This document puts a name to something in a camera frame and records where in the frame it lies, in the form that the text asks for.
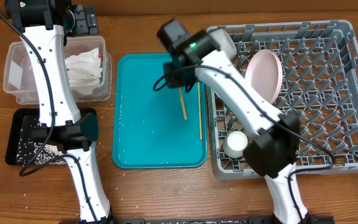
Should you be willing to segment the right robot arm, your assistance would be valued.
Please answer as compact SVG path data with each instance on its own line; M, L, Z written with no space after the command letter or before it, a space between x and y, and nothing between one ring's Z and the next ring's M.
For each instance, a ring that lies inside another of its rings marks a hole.
M200 81L214 90L244 128L249 143L241 154L266 180L276 220L303 223L308 211L296 181L299 119L283 114L246 82L232 62L236 47L225 30L190 34L172 19L161 26L157 38L172 58L164 65L164 85L190 91Z

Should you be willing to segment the large white plate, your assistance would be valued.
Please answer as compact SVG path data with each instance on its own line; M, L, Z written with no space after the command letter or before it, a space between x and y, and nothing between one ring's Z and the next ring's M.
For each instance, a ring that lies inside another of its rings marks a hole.
M245 81L266 101L275 102L281 90L283 68L271 50L258 51L249 62Z

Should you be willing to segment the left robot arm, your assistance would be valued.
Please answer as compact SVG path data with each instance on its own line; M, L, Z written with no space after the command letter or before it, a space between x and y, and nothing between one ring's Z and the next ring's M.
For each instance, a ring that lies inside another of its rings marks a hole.
M71 92L64 47L67 37L98 34L94 8L71 1L5 2L9 26L29 56L39 99L40 127L33 139L56 145L73 178L81 223L107 223L111 207L96 162L98 121L94 112L81 113Z

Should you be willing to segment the wooden chopstick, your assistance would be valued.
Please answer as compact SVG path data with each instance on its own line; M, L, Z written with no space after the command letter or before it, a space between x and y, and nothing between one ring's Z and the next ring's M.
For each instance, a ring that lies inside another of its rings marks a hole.
M197 82L197 94L198 94L198 119L199 119L199 134L200 141L203 140L203 128L202 128L202 119L201 119L201 85L200 82Z
M182 93L182 90L180 87L178 90L179 90L179 95L180 95L180 103L181 103L181 108L182 108L182 112L183 112L183 117L184 117L184 120L187 120L187 113L186 113L186 108L185 108L185 102L183 99L183 93Z

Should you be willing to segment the grey bowl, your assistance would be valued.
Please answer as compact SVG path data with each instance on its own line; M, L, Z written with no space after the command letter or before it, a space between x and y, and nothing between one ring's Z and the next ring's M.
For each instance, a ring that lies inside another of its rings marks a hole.
M219 44L220 50L224 51L228 59L234 59L237 55L237 49L233 40L224 29L213 31L210 33L210 36Z

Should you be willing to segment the small white cup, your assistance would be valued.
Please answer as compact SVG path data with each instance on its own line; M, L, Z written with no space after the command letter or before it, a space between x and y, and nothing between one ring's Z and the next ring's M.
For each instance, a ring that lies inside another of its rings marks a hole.
M225 137L223 151L229 157L238 158L243 156L243 152L247 145L247 136L241 131L233 131Z

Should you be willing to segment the white napkin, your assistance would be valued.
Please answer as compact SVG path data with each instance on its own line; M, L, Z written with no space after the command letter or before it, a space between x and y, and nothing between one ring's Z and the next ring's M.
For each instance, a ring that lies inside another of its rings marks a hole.
M70 86L76 87L76 91L82 95L91 95L94 86L100 84L103 69L98 48L69 56L65 59L65 65Z

